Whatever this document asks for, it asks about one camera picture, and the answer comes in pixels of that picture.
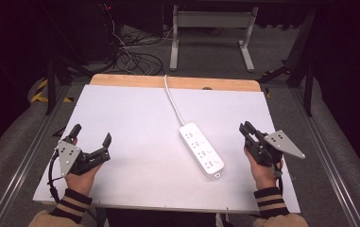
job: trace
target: power outlet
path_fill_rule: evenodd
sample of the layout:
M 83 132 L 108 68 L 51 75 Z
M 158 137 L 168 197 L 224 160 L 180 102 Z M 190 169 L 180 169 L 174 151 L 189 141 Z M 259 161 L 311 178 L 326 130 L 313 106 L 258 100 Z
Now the power outlet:
M 180 127 L 180 137 L 207 178 L 219 178 L 224 162 L 195 123 Z

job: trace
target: sleeve cuff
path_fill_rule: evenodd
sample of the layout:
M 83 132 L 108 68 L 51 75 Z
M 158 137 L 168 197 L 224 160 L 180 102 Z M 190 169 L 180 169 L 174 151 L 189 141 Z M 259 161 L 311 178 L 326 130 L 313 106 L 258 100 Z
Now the sleeve cuff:
M 83 214 L 86 210 L 88 210 L 91 203 L 92 198 L 88 198 L 67 188 L 65 189 L 64 197 L 50 215 L 69 218 L 75 223 L 80 223 L 82 221 Z
M 259 206 L 261 218 L 269 219 L 278 215 L 286 216 L 289 214 L 278 187 L 269 187 L 256 191 L 254 196 Z

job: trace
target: white tabletop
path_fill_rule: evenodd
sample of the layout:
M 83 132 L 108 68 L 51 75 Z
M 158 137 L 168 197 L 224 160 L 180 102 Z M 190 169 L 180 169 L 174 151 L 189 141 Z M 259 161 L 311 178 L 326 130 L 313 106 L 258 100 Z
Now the white tabletop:
M 207 179 L 179 137 L 180 122 L 163 88 L 85 86 L 63 137 L 76 125 L 77 146 L 99 148 L 111 133 L 111 160 L 96 174 L 91 197 L 99 207 L 256 213 L 255 183 L 244 154 L 240 123 L 274 132 L 264 94 L 170 89 L 185 123 L 196 123 L 225 163 L 219 179 Z M 47 171 L 33 197 L 52 202 Z M 59 177 L 59 161 L 54 178 Z M 66 184 L 55 182 L 60 196 Z M 286 164 L 283 198 L 290 212 L 300 208 Z

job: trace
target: gray carpet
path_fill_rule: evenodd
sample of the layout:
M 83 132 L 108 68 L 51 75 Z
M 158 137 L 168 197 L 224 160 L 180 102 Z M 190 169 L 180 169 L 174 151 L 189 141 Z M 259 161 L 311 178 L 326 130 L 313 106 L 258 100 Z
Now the gray carpet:
M 165 73 L 173 76 L 223 78 L 223 79 L 258 79 L 265 71 L 275 70 L 282 66 L 281 60 L 287 54 L 298 32 L 295 28 L 282 31 L 280 28 L 255 27 L 249 44 L 255 73 L 248 73 L 243 63 L 237 41 L 242 40 L 242 29 L 224 29 L 217 35 L 208 35 L 197 30 L 187 30 L 180 35 L 180 54 L 178 70 L 170 72 L 170 46 L 166 41 L 157 46 L 130 48 L 129 51 L 153 54 L 163 61 Z M 312 102 L 313 117 L 306 120 L 300 110 L 300 103 L 295 94 L 303 92 L 303 86 L 298 89 L 288 89 L 283 85 L 285 77 L 274 79 L 267 85 L 271 97 L 267 104 L 277 130 L 283 130 L 298 147 L 306 154 L 305 160 L 295 159 L 285 155 L 288 167 L 295 177 L 293 181 L 301 214 L 310 226 L 360 226 L 358 220 L 353 224 L 349 218 L 348 209 L 356 208 L 360 217 L 360 161 L 354 153 L 348 140 L 336 125 L 327 107 L 321 100 L 317 83 L 314 84 Z M 89 79 L 75 78 L 69 87 L 59 85 L 59 91 L 68 90 L 64 96 L 72 96 L 75 101 L 80 95 L 83 85 Z M 28 97 L 32 97 L 38 87 L 34 84 Z M 61 103 L 53 116 L 45 116 L 47 104 L 34 102 L 6 131 L 0 139 L 0 200 L 14 178 L 16 169 L 25 159 L 26 152 L 33 147 L 33 139 L 43 123 L 49 121 L 42 143 L 35 150 L 36 159 L 30 170 L 23 176 L 23 184 L 10 197 L 4 216 L 0 217 L 0 226 L 27 226 L 37 212 L 52 209 L 32 201 L 33 193 L 39 179 L 52 155 L 58 137 L 53 133 L 63 128 L 74 110 L 74 103 Z M 348 189 L 352 205 L 343 205 L 342 195 L 332 180 L 332 172 L 326 169 L 320 158 L 317 141 L 312 135 L 309 121 L 314 122 L 322 143 L 328 150 L 331 161 L 342 177 L 342 183 Z M 254 217 L 245 214 L 230 215 L 230 221 L 235 226 L 251 226 Z M 95 226 L 95 222 L 86 216 L 85 226 Z

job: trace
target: person's hand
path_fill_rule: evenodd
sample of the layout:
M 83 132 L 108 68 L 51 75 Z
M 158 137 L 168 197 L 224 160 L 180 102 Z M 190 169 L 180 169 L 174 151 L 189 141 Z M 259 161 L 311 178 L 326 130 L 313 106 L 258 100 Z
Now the person's hand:
M 92 186 L 94 185 L 94 176 L 101 167 L 102 164 L 79 176 L 72 173 L 68 174 L 65 177 L 68 188 L 77 191 L 86 197 L 89 197 Z
M 275 187 L 277 179 L 274 176 L 273 167 L 260 166 L 256 163 L 250 152 L 244 148 L 244 152 L 247 155 L 250 162 L 250 170 L 252 172 L 253 179 L 256 182 L 257 190 Z M 277 164 L 277 167 L 281 169 L 283 167 L 283 160 Z

